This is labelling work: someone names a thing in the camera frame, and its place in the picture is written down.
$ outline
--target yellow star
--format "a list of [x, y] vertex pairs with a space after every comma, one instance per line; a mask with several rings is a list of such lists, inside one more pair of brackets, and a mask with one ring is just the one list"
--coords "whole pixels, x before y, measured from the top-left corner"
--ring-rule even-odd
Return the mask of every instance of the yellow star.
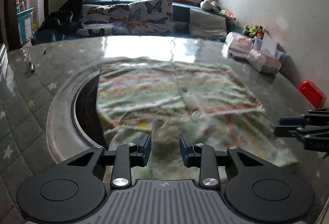
[[31, 99], [30, 101], [29, 101], [29, 107], [33, 107], [34, 106], [34, 99]]

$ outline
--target yellow object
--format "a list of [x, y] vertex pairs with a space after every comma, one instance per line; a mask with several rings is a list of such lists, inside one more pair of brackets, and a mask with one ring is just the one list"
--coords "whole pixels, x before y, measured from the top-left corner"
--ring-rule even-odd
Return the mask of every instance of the yellow object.
[[138, 127], [140, 129], [147, 129], [147, 123], [146, 122], [139, 122]]

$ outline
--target sofa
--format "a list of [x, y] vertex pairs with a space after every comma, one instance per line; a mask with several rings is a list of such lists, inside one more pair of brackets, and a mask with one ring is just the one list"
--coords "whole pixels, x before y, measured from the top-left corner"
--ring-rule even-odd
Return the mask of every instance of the sofa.
[[[212, 29], [204, 30], [212, 20]], [[38, 30], [31, 42], [35, 45], [103, 35], [162, 35], [224, 41], [227, 33], [234, 30], [222, 15], [172, 0], [89, 1], [82, 6], [79, 22], [71, 25], [76, 26], [70, 28], [73, 31], [63, 32], [60, 28]]]

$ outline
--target cushion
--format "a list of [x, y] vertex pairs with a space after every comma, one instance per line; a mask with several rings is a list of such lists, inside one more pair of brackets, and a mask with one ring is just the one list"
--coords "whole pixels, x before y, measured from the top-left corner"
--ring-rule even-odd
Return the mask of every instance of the cushion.
[[124, 23], [82, 24], [76, 35], [87, 37], [121, 34], [129, 34], [127, 25]]
[[127, 23], [129, 16], [128, 4], [115, 4], [111, 6], [83, 5], [80, 21], [82, 24], [91, 24], [91, 21], [106, 23], [122, 22]]
[[130, 3], [128, 28], [131, 34], [175, 32], [172, 0], [142, 0]]
[[227, 36], [226, 18], [192, 8], [189, 31], [193, 37], [223, 39]]

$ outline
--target table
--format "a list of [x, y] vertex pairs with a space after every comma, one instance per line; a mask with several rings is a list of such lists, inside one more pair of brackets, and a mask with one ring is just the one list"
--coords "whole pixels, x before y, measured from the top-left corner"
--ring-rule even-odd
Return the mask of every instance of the table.
[[[31, 73], [24, 51], [36, 71]], [[79, 69], [103, 57], [141, 57], [163, 61], [227, 64], [263, 103], [269, 118], [298, 117], [311, 109], [301, 93], [281, 74], [259, 74], [249, 64], [225, 57], [223, 44], [160, 36], [111, 36], [40, 44], [8, 53], [6, 79], [0, 81], [0, 220], [22, 221], [15, 193], [26, 178], [40, 173], [53, 160], [47, 149], [46, 122], [49, 106], [60, 86]], [[315, 191], [315, 204], [307, 216], [315, 223], [329, 189], [328, 159], [285, 139], [300, 161], [293, 173], [308, 180]]]

